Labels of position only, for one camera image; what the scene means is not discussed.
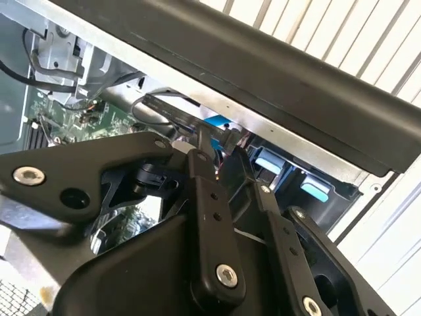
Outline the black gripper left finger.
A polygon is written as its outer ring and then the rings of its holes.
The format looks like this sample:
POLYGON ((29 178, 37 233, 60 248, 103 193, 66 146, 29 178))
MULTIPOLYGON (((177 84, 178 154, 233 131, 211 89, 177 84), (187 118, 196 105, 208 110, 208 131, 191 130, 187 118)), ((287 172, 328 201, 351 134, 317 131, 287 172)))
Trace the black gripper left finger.
POLYGON ((157 196, 167 203, 159 224, 186 216, 200 261, 221 259, 217 273, 233 273, 239 255, 213 244, 235 238, 208 142, 202 136, 183 153, 157 134, 140 132, 2 155, 1 224, 11 230, 6 260, 56 299, 81 266, 118 247, 93 252, 101 217, 157 196))

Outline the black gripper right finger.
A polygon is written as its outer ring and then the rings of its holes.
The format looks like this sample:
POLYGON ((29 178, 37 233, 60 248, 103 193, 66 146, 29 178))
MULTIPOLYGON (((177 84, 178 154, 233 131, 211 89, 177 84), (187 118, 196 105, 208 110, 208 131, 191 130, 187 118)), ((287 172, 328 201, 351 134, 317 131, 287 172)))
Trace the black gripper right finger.
POLYGON ((264 241, 281 315, 393 315, 392 309, 297 206, 280 210, 237 147, 222 165, 234 226, 264 241))

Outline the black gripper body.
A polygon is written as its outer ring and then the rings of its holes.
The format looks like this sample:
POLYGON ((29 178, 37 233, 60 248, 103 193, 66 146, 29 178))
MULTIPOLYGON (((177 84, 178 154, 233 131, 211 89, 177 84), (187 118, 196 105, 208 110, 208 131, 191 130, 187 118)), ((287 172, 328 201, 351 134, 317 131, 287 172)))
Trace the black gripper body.
POLYGON ((233 273, 217 273, 222 263, 198 258, 181 215, 81 266, 65 282, 54 315, 281 315, 274 284, 265 272, 263 240, 234 232, 235 242, 214 246, 239 255, 233 273))

